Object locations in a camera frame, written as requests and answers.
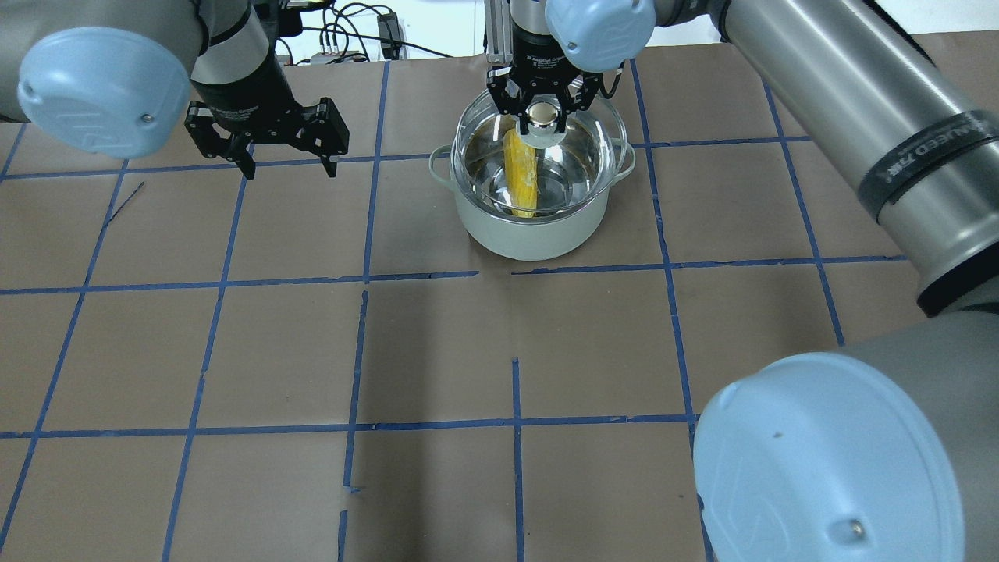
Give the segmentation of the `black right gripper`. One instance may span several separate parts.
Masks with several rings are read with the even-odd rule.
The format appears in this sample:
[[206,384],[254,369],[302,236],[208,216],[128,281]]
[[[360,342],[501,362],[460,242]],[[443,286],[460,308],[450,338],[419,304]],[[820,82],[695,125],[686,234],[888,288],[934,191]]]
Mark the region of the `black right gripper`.
[[579,70],[565,57],[515,59],[486,74],[486,93],[500,113],[515,120],[521,137],[529,132],[529,107],[545,101],[556,110],[556,133],[567,131],[571,114],[586,111],[603,91],[603,75]]

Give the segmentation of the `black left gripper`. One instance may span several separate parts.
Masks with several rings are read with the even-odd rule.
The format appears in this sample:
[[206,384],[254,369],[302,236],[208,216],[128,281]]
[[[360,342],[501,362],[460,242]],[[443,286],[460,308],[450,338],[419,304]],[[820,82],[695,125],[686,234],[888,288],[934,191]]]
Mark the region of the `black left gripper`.
[[250,144],[283,144],[321,159],[329,178],[338,174],[340,156],[349,151],[350,131],[334,101],[297,103],[281,64],[265,59],[246,77],[228,84],[193,85],[184,128],[206,158],[234,162],[247,180],[256,175]]

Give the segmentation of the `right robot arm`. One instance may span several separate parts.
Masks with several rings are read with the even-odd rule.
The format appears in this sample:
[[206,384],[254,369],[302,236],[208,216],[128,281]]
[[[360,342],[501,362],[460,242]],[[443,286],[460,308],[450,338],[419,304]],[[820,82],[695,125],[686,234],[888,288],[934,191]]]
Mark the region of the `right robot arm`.
[[661,260],[518,274],[518,557],[997,559],[997,131],[859,1],[727,1],[763,140],[640,151]]

